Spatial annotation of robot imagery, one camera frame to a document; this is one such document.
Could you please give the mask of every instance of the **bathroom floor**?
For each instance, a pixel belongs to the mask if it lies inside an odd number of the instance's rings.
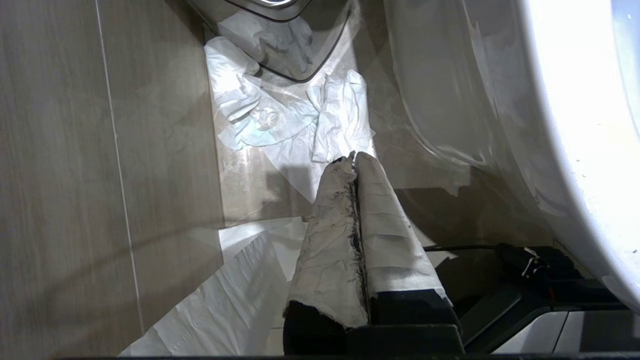
[[[553,237],[518,206],[497,177],[432,156],[414,137],[394,77],[382,0],[359,0],[329,59],[308,83],[294,83],[266,69],[262,86],[281,101],[305,97],[305,89],[327,74],[354,69],[367,82],[369,122],[378,158],[424,243],[463,245],[479,238],[519,245],[551,245]],[[215,108],[216,134],[227,120]],[[254,220],[311,215],[311,204],[258,148],[233,151],[217,142],[226,226]],[[432,253],[453,301],[484,293],[499,271],[493,254],[470,251],[464,258]],[[268,354],[281,354],[282,329],[274,328]]]

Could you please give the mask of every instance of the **paper towel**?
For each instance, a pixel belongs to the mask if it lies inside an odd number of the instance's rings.
[[[273,244],[282,272],[287,281],[291,281],[306,231],[307,223],[301,217],[261,220],[220,229],[222,259],[225,264],[232,261],[251,241],[263,236]]]
[[[218,135],[227,147],[266,146],[284,141],[317,121],[308,100],[287,106],[260,88],[258,63],[225,37],[205,45],[213,99],[230,124]]]
[[[349,70],[343,78],[327,76],[307,95],[320,112],[313,161],[329,163],[351,151],[372,151],[367,83],[360,74]]]
[[[286,284],[258,235],[120,356],[262,355]]]
[[[359,152],[355,163],[369,294],[434,289],[446,299],[380,162]]]

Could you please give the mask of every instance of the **crumpled tissue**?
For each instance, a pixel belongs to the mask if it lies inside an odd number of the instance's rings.
[[[216,45],[214,40],[223,42],[225,46]],[[282,104],[261,89],[260,99],[256,101],[251,86],[259,84],[259,79],[251,76],[255,73],[253,65],[236,60],[239,57],[237,52],[241,51],[224,37],[210,40],[205,48],[209,79],[218,107],[233,104],[230,101],[233,96],[251,98],[251,101],[238,99],[238,109],[230,111],[231,107],[227,106],[225,111],[221,110],[227,119],[228,113],[243,112],[246,115],[233,117],[238,119],[237,122],[229,119],[231,124],[218,138],[233,150],[247,145],[260,147],[278,171],[309,202],[316,199],[320,177],[328,163],[351,151],[375,155],[372,143],[375,133],[369,127],[367,84],[356,71],[349,70],[344,77],[326,76],[324,82],[307,89],[309,100]],[[220,67],[228,53],[231,56],[229,62],[234,65]],[[243,61],[251,63],[254,60],[244,54]],[[217,89],[224,88],[219,83],[235,78],[246,81],[230,82],[241,83],[251,91],[232,92],[228,97],[216,96]],[[245,104],[252,104],[253,108],[248,110]]]
[[[227,147],[273,145],[316,121],[311,102],[284,106],[263,91],[261,80],[252,76],[260,69],[258,63],[225,37],[208,41],[205,53],[214,102],[231,122],[218,135]]]

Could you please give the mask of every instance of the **white tissue paper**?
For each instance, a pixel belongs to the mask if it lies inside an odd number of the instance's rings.
[[[312,306],[345,327],[367,325],[364,264],[356,248],[353,157],[328,165],[302,244],[287,304]]]
[[[307,223],[301,217],[261,220],[220,229],[222,258],[225,264],[232,261],[256,237],[263,236],[273,244],[282,272],[287,281],[291,281],[306,231]]]
[[[276,250],[258,235],[119,356],[261,355],[286,286]]]
[[[204,47],[213,100],[229,121],[251,111],[260,101],[260,65],[229,40],[216,37]]]
[[[360,74],[349,70],[343,78],[327,76],[307,95],[320,112],[313,161],[330,163],[351,151],[372,150],[367,83]]]
[[[313,204],[324,168],[351,151],[375,155],[369,127],[367,84],[353,70],[343,78],[327,76],[307,89],[318,109],[317,124],[277,145],[261,148],[291,185]]]
[[[235,23],[228,22],[225,26],[231,29]],[[243,31],[253,31],[251,29],[248,26]],[[303,42],[304,26],[291,29],[295,30],[290,31],[291,36],[302,39],[295,41]],[[270,41],[269,44],[284,44],[288,40]],[[244,48],[260,54],[262,50],[258,45],[252,42]],[[309,100],[282,104],[259,88],[260,79],[251,76],[257,71],[257,63],[229,40],[214,38],[205,50],[214,102],[232,122],[218,138],[233,150],[247,145],[260,147],[309,202],[315,201],[320,177],[329,162],[351,151],[375,154],[374,133],[369,127],[367,111],[367,85],[357,72],[349,70],[342,78],[326,76],[323,83],[307,89]],[[228,63],[222,65],[225,57]]]
[[[306,100],[287,106],[260,88],[255,74],[258,63],[225,37],[205,45],[213,99],[231,122],[218,137],[227,147],[266,146],[286,140],[317,119],[317,110]]]
[[[360,152],[355,163],[369,293],[433,289],[447,299],[380,162]]]

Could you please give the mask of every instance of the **white porcelain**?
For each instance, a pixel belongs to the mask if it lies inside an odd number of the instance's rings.
[[[640,313],[640,6],[387,0],[385,9],[396,78],[425,147],[502,176]]]

